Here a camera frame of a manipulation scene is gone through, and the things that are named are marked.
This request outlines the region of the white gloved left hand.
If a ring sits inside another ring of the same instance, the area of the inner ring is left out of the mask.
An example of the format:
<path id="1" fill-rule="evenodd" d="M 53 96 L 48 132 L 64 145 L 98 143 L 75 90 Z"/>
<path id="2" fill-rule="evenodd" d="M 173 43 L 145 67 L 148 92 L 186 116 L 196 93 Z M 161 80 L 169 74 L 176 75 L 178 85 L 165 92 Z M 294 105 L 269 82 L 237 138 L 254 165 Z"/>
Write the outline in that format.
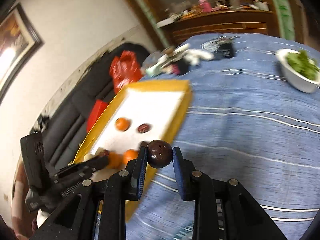
<path id="1" fill-rule="evenodd" d="M 50 216 L 50 213 L 46 211 L 42 211 L 41 209 L 38 210 L 36 218 L 33 219 L 31 224 L 31 229 L 35 232 Z"/>

